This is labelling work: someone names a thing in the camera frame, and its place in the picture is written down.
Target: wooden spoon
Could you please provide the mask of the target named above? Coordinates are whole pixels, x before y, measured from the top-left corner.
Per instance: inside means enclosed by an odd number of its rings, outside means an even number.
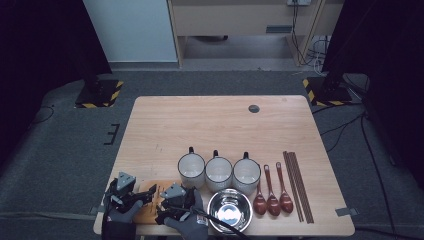
[[[281,171],[281,163],[277,162],[276,166],[277,166],[278,178],[280,179],[280,184],[281,184],[280,207],[284,212],[291,213],[293,212],[293,201],[291,200],[289,194],[286,191],[286,188],[284,187],[283,173]]]
[[[256,189],[258,190],[258,193],[253,200],[253,210],[255,210],[255,212],[259,215],[264,215],[266,212],[266,201],[261,192],[261,180],[259,180]]]
[[[269,166],[265,164],[264,169],[265,169],[266,182],[268,184],[268,189],[269,189],[269,197],[268,197],[268,200],[266,201],[268,205],[268,212],[271,213],[272,216],[278,216],[280,215],[281,209],[280,209],[280,204],[278,202],[278,199],[275,197],[274,193],[272,192]]]

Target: chopsticks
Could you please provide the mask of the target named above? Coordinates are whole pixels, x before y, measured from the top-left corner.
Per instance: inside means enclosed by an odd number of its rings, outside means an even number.
[[[283,152],[284,161],[287,166],[287,172],[289,175],[290,186],[293,191],[293,196],[296,204],[297,214],[299,215],[299,221],[303,222],[303,214],[299,204],[302,204],[302,208],[305,214],[307,223],[314,223],[312,216],[311,207],[309,206],[308,196],[306,194],[305,185],[303,184],[302,175],[300,174],[299,164],[297,162],[296,154],[294,152]]]

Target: wall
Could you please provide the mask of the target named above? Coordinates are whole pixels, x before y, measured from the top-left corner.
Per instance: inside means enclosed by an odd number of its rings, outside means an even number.
[[[166,0],[84,0],[109,62],[177,62]]]

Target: metal bowl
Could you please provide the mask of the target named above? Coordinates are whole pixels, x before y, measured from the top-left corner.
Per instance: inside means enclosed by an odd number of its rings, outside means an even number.
[[[208,214],[242,232],[252,220],[252,205],[249,199],[235,189],[224,189],[215,193],[208,204]],[[209,220],[211,225],[224,234],[234,234],[230,229]]]

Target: electrical outlet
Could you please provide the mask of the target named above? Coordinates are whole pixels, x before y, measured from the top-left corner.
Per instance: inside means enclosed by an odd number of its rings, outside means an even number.
[[[297,2],[298,6],[309,6],[311,5],[311,0],[287,0],[287,5],[294,6]]]

